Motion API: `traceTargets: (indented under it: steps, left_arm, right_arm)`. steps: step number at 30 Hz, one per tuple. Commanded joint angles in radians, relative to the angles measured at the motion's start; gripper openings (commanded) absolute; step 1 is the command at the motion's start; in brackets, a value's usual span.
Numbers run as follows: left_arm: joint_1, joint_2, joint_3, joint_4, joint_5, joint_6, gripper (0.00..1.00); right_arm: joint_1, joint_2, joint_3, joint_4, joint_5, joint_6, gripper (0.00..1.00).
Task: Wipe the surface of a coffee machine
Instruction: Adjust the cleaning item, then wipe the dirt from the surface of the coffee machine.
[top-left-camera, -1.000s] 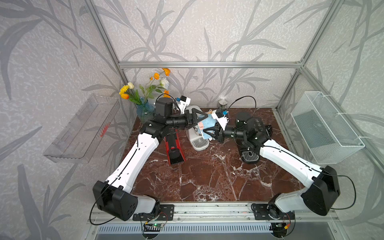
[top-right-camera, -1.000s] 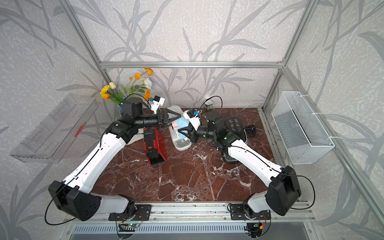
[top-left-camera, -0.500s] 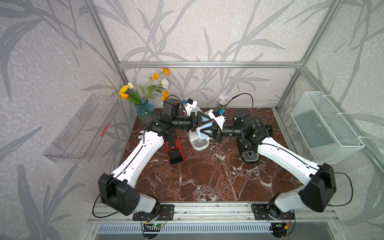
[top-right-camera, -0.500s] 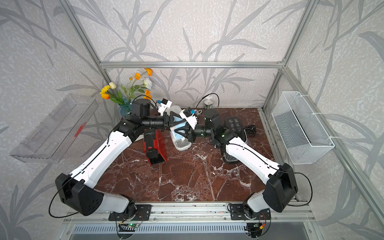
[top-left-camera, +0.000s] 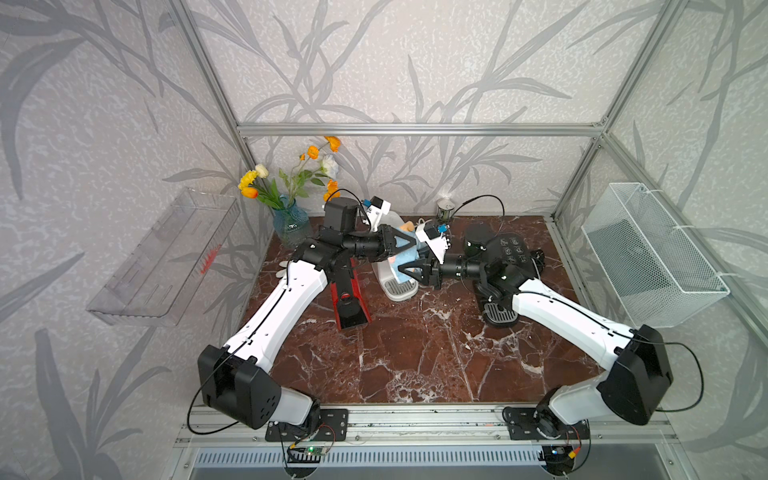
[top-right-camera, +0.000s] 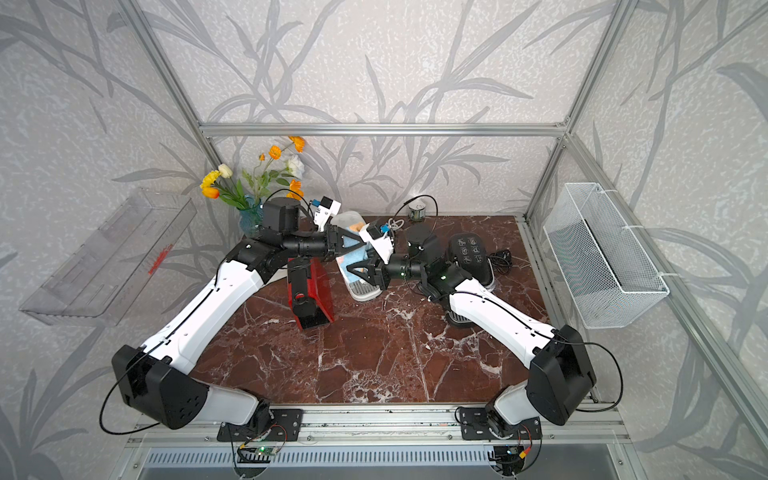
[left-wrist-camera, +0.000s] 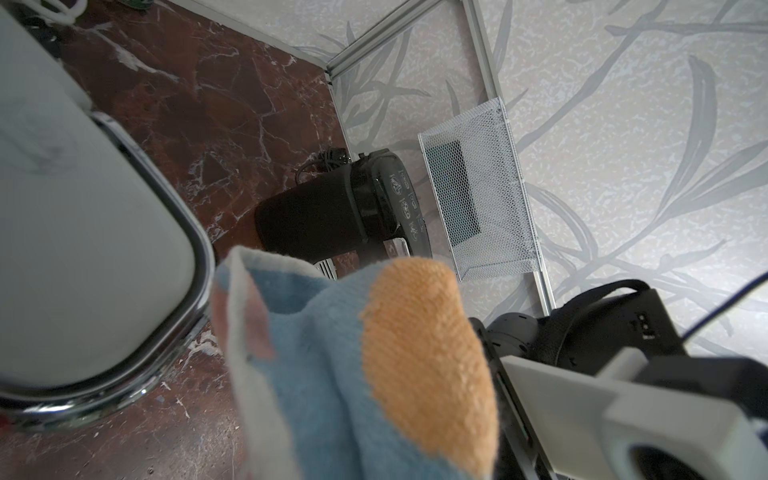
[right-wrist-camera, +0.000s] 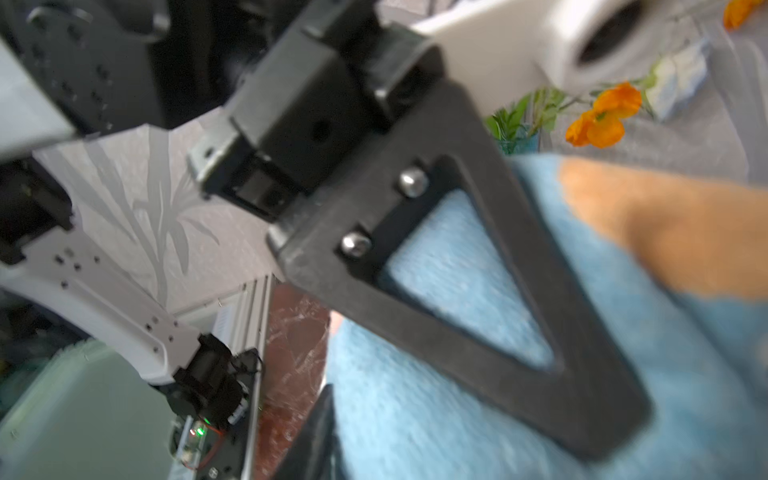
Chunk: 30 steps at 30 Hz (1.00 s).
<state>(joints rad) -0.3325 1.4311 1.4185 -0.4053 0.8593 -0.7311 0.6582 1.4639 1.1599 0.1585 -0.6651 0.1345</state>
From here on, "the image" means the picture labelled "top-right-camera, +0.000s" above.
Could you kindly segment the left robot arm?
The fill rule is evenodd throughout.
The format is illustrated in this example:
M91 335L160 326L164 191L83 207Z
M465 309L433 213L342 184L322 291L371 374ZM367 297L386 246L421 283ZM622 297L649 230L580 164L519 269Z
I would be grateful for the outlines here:
M168 324L139 347L112 358L123 403L169 429L194 421L247 425L259 399L190 377L205 348L233 313L294 258L335 258L371 242L365 232L330 225L322 232L268 233L240 241L214 278Z

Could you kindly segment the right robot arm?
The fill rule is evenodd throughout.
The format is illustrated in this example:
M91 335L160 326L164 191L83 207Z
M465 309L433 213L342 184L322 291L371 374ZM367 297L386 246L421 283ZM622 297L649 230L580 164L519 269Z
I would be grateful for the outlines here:
M518 358L528 369L527 380L506 387L486 405L490 428L499 437L536 417L564 425L596 384L577 330L556 328L522 313L454 262L394 254L387 261L373 256L352 263L347 271L382 290L393 280L417 279L428 300L470 320Z

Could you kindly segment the black coffee machine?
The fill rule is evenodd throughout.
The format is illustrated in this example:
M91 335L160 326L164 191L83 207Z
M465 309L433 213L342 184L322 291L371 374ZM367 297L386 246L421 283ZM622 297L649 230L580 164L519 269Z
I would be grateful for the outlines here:
M496 278L491 266L487 249L482 238L474 233L461 232L453 235L448 243L446 250L446 259L457 268L467 272L472 278L489 292L493 292L496 285ZM458 270L449 271L448 282L450 286L457 286L464 280ZM456 314L449 310L446 314L446 321L456 328L471 328L475 324L468 318Z

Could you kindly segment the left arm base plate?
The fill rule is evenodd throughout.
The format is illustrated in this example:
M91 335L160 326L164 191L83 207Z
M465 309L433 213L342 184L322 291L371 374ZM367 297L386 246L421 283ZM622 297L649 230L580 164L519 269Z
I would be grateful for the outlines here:
M224 423L217 433L218 442L267 440L295 442L298 440L304 411L298 408L278 408L258 411L244 425Z

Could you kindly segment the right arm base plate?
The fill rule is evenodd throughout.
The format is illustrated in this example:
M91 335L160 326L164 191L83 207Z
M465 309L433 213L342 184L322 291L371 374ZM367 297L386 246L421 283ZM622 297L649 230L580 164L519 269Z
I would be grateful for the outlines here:
M512 425L484 407L459 406L454 410L454 419L460 426L463 440L538 441L542 438L538 417Z

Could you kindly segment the blue pink patterned cloth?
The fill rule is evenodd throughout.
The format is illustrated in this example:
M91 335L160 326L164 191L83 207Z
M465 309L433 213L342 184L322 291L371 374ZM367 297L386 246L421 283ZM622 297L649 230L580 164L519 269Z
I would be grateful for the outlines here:
M348 267L354 263L366 260L368 258L368 248L366 244L351 239L348 236L343 236L342 239L345 247L354 247L354 250L338 257L337 263L341 273L345 276L346 281L348 283L355 283L360 281L360 278L357 275L350 273Z

